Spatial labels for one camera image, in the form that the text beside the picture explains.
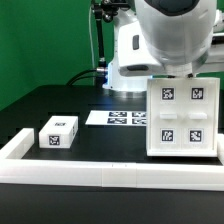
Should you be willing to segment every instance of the black surface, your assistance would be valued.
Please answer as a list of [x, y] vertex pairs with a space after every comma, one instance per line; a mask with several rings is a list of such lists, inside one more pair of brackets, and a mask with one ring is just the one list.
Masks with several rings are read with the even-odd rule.
[[132, 38], [132, 48], [133, 50], [139, 49], [139, 35], [135, 35]]
[[[221, 91], [220, 112], [223, 96]], [[113, 98], [94, 87], [39, 87], [0, 112], [0, 144], [23, 127], [38, 132], [52, 115], [77, 115], [79, 132], [72, 150], [40, 150], [35, 145], [26, 158], [152, 162], [145, 157], [144, 127], [85, 126], [90, 110], [124, 110], [127, 105], [131, 111], [145, 110], [144, 99]], [[222, 113], [219, 130], [224, 130]], [[138, 140], [127, 138], [133, 133]], [[0, 184], [0, 223], [222, 224], [223, 203], [224, 192]]]
[[[36, 130], [36, 143], [24, 159], [221, 165], [217, 158], [147, 157], [146, 127], [87, 126], [91, 110], [146, 111], [146, 99], [112, 97], [95, 87], [39, 87], [0, 113], [4, 130], [0, 140], [6, 137], [2, 134], [11, 138], [20, 129], [30, 127]], [[70, 149], [39, 148], [38, 133], [53, 115], [79, 117], [79, 129]]]
[[224, 192], [0, 185], [1, 224], [223, 224]]
[[180, 16], [192, 11], [199, 0], [145, 0], [145, 2], [166, 16]]

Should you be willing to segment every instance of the white box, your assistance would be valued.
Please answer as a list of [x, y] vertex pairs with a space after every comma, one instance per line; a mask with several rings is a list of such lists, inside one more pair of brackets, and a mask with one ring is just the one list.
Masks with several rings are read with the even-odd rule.
[[219, 79], [150, 79], [148, 156], [217, 156]]
[[39, 133], [40, 148], [70, 148], [78, 130], [78, 117], [52, 116]]

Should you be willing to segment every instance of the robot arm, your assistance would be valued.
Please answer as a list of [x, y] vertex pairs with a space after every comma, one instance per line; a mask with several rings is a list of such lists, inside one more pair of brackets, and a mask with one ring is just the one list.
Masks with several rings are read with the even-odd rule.
[[210, 66], [211, 61], [217, 60], [217, 49], [211, 50], [213, 28], [215, 25], [221, 29], [223, 24], [216, 1], [127, 0], [127, 3], [136, 10], [137, 17], [131, 10], [119, 10], [114, 18], [115, 52], [106, 88], [116, 89], [117, 83], [124, 81], [118, 91], [135, 91], [131, 86], [137, 85], [136, 79], [132, 85], [126, 77], [138, 77], [142, 79], [139, 82], [145, 83], [143, 76], [187, 76], [204, 71], [206, 61], [211, 68], [209, 72], [222, 69], [220, 64]]

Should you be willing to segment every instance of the green backdrop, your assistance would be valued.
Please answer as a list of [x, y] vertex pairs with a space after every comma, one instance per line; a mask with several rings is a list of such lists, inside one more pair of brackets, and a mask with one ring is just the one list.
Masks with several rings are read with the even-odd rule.
[[[65, 84], [78, 72], [92, 67], [88, 32], [90, 2], [0, 1], [0, 110], [37, 86]], [[224, 10], [223, 0], [219, 0], [218, 8]], [[95, 33], [94, 20], [92, 27]], [[110, 60], [112, 24], [104, 24], [104, 36], [105, 54]], [[93, 83], [89, 80], [80, 84]]]

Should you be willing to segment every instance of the small white box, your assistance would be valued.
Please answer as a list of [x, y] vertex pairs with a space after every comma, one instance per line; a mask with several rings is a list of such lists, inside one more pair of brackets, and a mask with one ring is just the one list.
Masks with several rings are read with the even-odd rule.
[[39, 133], [40, 148], [70, 148], [78, 130], [78, 117], [52, 116]]

